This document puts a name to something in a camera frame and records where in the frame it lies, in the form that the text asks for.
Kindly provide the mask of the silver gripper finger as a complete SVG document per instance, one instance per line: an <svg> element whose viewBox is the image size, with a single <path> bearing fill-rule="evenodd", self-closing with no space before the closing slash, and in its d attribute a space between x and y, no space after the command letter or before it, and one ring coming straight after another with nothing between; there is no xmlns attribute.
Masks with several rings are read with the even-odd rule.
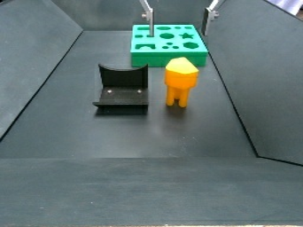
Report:
<svg viewBox="0 0 303 227"><path fill-rule="evenodd" d="M204 20L202 20L202 35L208 34L208 27L210 21L217 17L216 6L218 5L220 0L213 0L210 4L204 8Z"/></svg>
<svg viewBox="0 0 303 227"><path fill-rule="evenodd" d="M141 17L149 22L149 36L153 36L153 9L150 8L146 0L138 0L144 13Z"/></svg>

